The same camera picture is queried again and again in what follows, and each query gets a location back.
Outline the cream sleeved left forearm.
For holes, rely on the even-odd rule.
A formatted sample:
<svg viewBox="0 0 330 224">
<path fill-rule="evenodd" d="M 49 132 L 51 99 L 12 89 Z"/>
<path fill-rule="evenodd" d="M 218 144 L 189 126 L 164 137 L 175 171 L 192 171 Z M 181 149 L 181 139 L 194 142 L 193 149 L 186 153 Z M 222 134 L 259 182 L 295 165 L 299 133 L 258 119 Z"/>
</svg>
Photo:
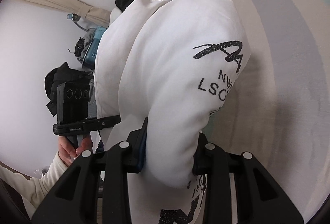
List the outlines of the cream sleeved left forearm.
<svg viewBox="0 0 330 224">
<path fill-rule="evenodd" d="M 28 218 L 31 219 L 43 199 L 69 166 L 70 164 L 65 163 L 57 152 L 49 170 L 40 179 L 36 177 L 26 179 L 22 174 L 12 172 L 3 166 L 1 166 L 1 179 L 20 194 Z"/>
</svg>

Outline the person's left hand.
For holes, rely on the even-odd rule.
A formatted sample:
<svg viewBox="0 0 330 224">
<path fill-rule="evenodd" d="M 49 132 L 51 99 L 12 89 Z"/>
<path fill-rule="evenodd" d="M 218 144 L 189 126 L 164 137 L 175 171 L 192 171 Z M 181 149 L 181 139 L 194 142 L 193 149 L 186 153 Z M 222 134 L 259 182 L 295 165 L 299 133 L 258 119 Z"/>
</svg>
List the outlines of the person's left hand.
<svg viewBox="0 0 330 224">
<path fill-rule="evenodd" d="M 84 135 L 81 142 L 81 146 L 74 148 L 70 141 L 63 136 L 58 137 L 58 155 L 59 158 L 65 163 L 66 166 L 70 166 L 75 158 L 79 156 L 84 150 L 92 150 L 93 142 L 90 134 Z"/>
</svg>

